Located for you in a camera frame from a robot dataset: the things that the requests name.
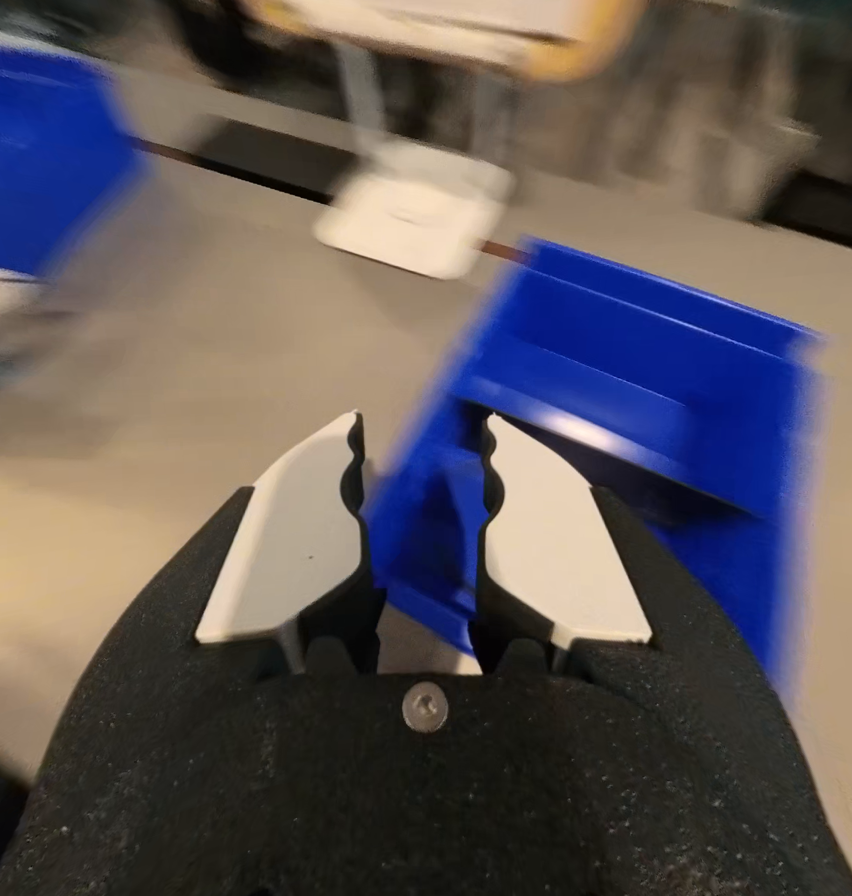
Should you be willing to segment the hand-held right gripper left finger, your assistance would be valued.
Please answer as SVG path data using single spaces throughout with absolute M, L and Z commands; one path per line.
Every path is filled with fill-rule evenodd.
M 313 642 L 337 641 L 372 675 L 386 592 L 362 516 L 364 419 L 343 413 L 281 455 L 251 497 L 196 626 L 198 644 L 272 640 L 302 673 Z

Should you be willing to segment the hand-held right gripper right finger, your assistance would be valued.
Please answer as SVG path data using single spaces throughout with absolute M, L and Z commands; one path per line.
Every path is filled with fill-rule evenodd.
M 487 517 L 468 624 L 480 671 L 497 672 L 520 642 L 552 671 L 576 643 L 650 644 L 652 627 L 589 481 L 498 413 L 480 439 Z

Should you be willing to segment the blue plastic bin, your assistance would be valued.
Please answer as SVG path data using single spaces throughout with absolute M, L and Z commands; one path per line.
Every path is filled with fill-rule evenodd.
M 802 602 L 817 335 L 564 245 L 521 251 L 366 500 L 377 585 L 472 653 L 480 431 L 498 412 L 638 512 L 776 682 Z
M 105 69 L 0 45 L 0 271 L 50 276 L 145 172 Z

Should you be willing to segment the white board stand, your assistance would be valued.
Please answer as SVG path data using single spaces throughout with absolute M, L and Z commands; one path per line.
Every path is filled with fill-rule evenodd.
M 358 163 L 318 219 L 324 245 L 435 280 L 468 273 L 514 189 L 516 88 L 474 75 L 466 153 L 390 135 L 374 54 L 335 46 Z

